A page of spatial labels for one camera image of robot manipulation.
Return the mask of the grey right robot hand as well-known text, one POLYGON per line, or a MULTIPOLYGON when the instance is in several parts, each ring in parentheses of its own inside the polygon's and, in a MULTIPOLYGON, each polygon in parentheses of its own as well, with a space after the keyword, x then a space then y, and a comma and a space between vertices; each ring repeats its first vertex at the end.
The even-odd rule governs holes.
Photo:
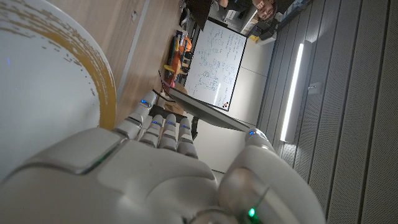
POLYGON ((2 223, 325 223, 310 186, 262 131, 176 90, 195 118, 245 134, 221 181, 200 161, 195 127, 173 114, 142 124, 148 92, 116 128, 76 133, 1 182, 2 223))

